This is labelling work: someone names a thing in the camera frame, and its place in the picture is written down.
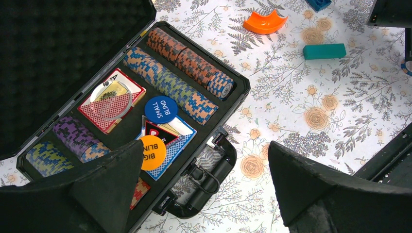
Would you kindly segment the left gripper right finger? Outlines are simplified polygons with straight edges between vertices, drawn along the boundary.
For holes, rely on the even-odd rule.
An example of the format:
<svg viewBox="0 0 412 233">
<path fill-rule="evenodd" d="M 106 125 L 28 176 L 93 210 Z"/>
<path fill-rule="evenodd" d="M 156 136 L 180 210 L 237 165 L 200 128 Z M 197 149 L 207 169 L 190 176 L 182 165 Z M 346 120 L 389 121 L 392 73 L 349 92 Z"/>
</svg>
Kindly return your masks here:
<svg viewBox="0 0 412 233">
<path fill-rule="evenodd" d="M 273 141 L 269 167 L 292 233 L 409 233 L 412 191 L 334 170 Z"/>
</svg>

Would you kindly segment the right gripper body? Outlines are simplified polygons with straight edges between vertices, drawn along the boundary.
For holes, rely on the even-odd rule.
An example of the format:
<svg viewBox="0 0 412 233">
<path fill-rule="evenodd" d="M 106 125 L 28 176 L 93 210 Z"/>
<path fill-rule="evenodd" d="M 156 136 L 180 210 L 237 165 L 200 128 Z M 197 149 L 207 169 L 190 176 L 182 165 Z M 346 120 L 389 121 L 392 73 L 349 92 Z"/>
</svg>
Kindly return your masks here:
<svg viewBox="0 0 412 233">
<path fill-rule="evenodd" d="M 376 0 L 367 25 L 405 28 L 405 60 L 412 60 L 412 0 Z"/>
</svg>

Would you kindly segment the orange big blind button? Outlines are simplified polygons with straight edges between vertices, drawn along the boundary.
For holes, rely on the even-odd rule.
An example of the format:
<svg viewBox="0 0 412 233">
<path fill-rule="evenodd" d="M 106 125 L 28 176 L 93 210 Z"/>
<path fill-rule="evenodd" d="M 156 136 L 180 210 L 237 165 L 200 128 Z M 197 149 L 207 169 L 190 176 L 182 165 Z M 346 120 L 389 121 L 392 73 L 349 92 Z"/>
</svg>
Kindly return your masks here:
<svg viewBox="0 0 412 233">
<path fill-rule="evenodd" d="M 146 135 L 140 138 L 143 143 L 142 170 L 154 170 L 160 167 L 166 159 L 165 143 L 157 136 Z"/>
</svg>

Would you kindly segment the black triangular all-in button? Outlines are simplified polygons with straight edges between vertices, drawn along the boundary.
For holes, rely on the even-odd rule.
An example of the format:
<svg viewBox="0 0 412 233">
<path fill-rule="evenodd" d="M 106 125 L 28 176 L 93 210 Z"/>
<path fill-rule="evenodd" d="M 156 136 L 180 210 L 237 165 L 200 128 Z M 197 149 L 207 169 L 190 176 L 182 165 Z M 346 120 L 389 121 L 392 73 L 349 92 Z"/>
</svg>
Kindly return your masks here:
<svg viewBox="0 0 412 233">
<path fill-rule="evenodd" d="M 150 122 L 146 118 L 146 116 L 142 116 L 141 136 L 146 135 L 153 135 L 160 138 L 166 146 L 171 142 L 176 141 L 179 137 L 178 134 L 172 133 L 167 129 L 161 128 L 160 126 L 157 126 L 156 124 Z"/>
</svg>

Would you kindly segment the blue playing card deck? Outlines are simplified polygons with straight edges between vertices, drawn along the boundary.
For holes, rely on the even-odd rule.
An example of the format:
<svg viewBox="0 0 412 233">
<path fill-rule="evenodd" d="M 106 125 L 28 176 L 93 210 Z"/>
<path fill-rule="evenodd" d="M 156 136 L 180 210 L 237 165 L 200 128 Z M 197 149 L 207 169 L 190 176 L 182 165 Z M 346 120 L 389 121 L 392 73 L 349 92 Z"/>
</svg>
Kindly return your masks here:
<svg viewBox="0 0 412 233">
<path fill-rule="evenodd" d="M 163 164 L 157 169 L 147 171 L 149 176 L 157 181 L 173 163 L 173 161 L 180 155 L 186 145 L 191 142 L 193 137 L 197 134 L 197 131 L 179 116 L 176 116 L 175 119 L 169 123 L 156 125 L 167 129 L 172 133 L 176 133 L 179 136 L 176 141 L 173 141 L 166 146 L 167 154 Z"/>
</svg>

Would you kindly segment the teal rectangular block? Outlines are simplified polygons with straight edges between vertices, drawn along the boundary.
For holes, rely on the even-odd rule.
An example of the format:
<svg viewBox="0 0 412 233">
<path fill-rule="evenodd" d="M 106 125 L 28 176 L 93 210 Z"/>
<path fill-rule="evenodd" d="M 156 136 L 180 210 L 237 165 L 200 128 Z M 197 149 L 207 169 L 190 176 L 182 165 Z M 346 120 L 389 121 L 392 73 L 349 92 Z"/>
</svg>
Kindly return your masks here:
<svg viewBox="0 0 412 233">
<path fill-rule="evenodd" d="M 306 45 L 303 55 L 306 60 L 341 59 L 346 56 L 346 49 L 343 43 Z"/>
</svg>

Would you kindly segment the clear dealer button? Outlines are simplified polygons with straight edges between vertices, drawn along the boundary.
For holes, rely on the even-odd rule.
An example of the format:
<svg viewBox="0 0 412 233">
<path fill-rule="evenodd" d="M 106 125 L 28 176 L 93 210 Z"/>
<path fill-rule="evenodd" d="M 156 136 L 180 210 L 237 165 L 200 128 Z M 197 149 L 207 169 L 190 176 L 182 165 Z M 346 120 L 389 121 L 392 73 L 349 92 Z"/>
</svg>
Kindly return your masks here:
<svg viewBox="0 0 412 233">
<path fill-rule="evenodd" d="M 100 118 L 116 120 L 131 108 L 132 92 L 122 82 L 108 80 L 98 85 L 90 96 L 90 108 Z"/>
</svg>

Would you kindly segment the blue small blind button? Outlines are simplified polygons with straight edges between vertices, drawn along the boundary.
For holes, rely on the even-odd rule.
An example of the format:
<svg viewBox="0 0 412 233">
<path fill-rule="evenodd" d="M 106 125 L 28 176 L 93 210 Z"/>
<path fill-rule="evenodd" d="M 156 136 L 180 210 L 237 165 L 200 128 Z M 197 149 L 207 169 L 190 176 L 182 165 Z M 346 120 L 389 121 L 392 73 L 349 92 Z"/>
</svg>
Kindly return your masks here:
<svg viewBox="0 0 412 233">
<path fill-rule="evenodd" d="M 178 112 L 177 103 L 166 96 L 156 96 L 147 101 L 144 107 L 146 118 L 156 124 L 169 123 Z"/>
</svg>

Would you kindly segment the black poker chip case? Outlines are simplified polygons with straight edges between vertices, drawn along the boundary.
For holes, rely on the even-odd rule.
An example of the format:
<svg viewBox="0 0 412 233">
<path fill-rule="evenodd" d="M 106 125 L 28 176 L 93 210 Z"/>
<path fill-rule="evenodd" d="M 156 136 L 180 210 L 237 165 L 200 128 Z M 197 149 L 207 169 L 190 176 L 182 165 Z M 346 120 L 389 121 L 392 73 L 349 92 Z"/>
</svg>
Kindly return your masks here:
<svg viewBox="0 0 412 233">
<path fill-rule="evenodd" d="M 222 126 L 249 80 L 155 16 L 150 0 L 1 1 L 0 159 L 29 179 L 0 189 L 1 232 L 131 233 L 220 189 L 237 159 Z M 184 98 L 195 131 L 158 180 L 137 138 L 156 96 Z"/>
</svg>

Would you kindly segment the green poker chip row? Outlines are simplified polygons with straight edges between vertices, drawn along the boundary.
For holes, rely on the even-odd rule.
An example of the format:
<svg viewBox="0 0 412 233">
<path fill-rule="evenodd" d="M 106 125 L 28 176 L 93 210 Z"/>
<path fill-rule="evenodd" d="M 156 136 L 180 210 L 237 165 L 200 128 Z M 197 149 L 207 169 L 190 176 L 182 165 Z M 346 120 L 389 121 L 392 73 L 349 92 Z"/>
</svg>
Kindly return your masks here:
<svg viewBox="0 0 412 233">
<path fill-rule="evenodd" d="M 33 146 L 25 158 L 42 177 L 49 177 L 74 168 L 73 163 L 50 141 Z"/>
</svg>

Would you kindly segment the purple poker chip row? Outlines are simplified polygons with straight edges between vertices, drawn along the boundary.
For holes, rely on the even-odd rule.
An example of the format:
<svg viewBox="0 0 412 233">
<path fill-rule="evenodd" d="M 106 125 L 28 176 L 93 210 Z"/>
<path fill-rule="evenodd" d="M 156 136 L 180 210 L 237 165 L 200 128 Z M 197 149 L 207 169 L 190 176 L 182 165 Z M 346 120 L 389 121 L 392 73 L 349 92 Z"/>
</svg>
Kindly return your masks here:
<svg viewBox="0 0 412 233">
<path fill-rule="evenodd" d="M 71 116 L 61 118 L 52 130 L 82 163 L 111 152 L 83 123 Z"/>
</svg>

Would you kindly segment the blue tan poker chip row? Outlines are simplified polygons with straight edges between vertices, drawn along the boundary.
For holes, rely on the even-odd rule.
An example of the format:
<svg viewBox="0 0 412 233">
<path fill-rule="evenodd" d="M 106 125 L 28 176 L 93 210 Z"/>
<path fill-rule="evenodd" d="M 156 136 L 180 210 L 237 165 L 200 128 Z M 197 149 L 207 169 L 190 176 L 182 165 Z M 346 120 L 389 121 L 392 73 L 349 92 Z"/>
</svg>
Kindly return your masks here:
<svg viewBox="0 0 412 233">
<path fill-rule="evenodd" d="M 173 99 L 197 123 L 205 125 L 217 112 L 218 105 L 141 48 L 130 49 L 123 63 L 160 93 Z"/>
</svg>

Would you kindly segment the orange curved block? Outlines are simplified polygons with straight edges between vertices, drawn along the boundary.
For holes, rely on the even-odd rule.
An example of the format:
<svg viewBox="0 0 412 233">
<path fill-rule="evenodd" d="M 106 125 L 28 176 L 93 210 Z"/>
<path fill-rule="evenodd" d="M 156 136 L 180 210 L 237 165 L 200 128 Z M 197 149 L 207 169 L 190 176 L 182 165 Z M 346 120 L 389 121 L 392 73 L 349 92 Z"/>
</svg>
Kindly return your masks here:
<svg viewBox="0 0 412 233">
<path fill-rule="evenodd" d="M 288 17 L 280 17 L 276 10 L 263 16 L 253 11 L 249 18 L 243 22 L 243 28 L 257 34 L 272 34 L 281 29 Z"/>
</svg>

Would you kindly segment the orange black poker chip row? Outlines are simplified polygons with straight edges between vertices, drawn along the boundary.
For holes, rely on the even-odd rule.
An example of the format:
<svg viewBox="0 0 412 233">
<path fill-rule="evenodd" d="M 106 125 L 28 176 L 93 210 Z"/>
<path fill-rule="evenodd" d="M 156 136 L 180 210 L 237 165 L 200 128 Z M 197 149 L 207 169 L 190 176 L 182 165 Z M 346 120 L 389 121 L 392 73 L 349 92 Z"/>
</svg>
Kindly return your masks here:
<svg viewBox="0 0 412 233">
<path fill-rule="evenodd" d="M 147 45 L 221 100 L 235 85 L 223 71 L 160 28 L 149 32 Z"/>
</svg>

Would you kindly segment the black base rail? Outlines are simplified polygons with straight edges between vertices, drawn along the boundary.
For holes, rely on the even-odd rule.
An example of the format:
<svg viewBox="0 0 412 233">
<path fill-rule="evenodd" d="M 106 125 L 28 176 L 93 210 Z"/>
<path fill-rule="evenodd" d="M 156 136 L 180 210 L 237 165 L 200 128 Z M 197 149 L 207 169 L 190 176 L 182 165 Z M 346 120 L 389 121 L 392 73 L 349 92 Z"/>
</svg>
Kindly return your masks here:
<svg viewBox="0 0 412 233">
<path fill-rule="evenodd" d="M 377 152 L 354 176 L 378 182 L 395 166 L 395 163 L 412 150 L 412 125 L 405 129 Z"/>
</svg>

